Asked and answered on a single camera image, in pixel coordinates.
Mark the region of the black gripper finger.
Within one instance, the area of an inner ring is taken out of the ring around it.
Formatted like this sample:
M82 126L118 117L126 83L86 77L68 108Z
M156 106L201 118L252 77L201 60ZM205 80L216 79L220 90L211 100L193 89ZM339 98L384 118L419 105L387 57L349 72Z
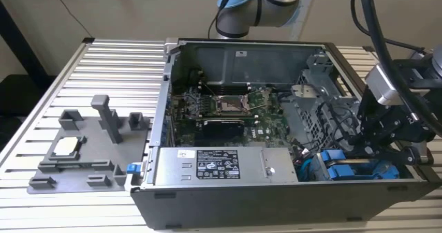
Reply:
M427 142L403 142L399 141L402 148L396 150L388 146L369 146L371 156L376 159L389 161L398 165L432 165L434 158Z
M355 136L355 149L369 155L379 154L388 148L400 120L392 115L394 107L377 103L369 89L364 89L357 108L359 132Z

